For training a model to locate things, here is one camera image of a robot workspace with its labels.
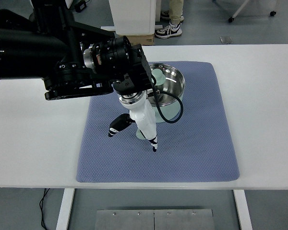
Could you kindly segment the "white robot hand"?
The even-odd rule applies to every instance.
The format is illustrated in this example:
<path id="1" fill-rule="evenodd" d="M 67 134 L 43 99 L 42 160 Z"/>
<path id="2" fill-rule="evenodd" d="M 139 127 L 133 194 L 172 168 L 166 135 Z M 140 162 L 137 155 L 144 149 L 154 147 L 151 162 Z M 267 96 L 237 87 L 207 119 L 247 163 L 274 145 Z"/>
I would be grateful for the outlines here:
<path id="1" fill-rule="evenodd" d="M 147 92 L 120 95 L 119 101 L 129 110 L 129 114 L 121 114 L 110 123 L 108 137 L 113 137 L 132 123 L 136 123 L 143 136 L 151 143 L 153 152 L 156 152 L 158 148 L 156 117 L 155 111 L 147 99 Z"/>

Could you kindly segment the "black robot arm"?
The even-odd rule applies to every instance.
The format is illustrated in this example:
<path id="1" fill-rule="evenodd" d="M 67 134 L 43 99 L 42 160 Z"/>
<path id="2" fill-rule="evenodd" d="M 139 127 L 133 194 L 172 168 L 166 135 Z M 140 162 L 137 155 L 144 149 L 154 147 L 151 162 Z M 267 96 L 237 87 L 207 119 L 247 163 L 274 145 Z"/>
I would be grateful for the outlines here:
<path id="1" fill-rule="evenodd" d="M 31 19 L 0 10 L 0 80 L 43 80 L 47 100 L 116 92 L 128 114 L 117 117 L 109 136 L 137 124 L 157 149 L 155 113 L 147 98 L 154 88 L 140 45 L 74 20 L 63 0 L 34 0 Z"/>

